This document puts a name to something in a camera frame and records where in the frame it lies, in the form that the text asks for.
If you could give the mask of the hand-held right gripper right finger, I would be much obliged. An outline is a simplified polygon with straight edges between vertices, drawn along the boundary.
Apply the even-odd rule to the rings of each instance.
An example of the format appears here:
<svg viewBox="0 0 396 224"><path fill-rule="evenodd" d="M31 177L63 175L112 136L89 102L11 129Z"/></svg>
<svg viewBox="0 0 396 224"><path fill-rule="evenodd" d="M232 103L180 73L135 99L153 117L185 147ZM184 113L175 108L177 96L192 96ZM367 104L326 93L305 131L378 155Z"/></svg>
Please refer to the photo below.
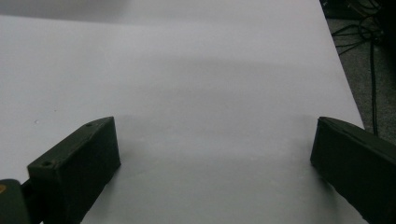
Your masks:
<svg viewBox="0 0 396 224"><path fill-rule="evenodd" d="M396 224L396 146L348 122L321 117L311 164L369 224Z"/></svg>

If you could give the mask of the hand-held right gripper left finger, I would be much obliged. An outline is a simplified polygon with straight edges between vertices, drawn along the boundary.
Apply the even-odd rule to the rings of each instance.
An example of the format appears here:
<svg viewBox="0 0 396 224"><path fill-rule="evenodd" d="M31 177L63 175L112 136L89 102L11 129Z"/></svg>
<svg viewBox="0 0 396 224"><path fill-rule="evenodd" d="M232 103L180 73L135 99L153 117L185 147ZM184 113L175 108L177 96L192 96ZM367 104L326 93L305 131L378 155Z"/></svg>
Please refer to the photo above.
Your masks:
<svg viewBox="0 0 396 224"><path fill-rule="evenodd" d="M86 123L28 166L44 224L79 224L120 167L115 120Z"/></svg>

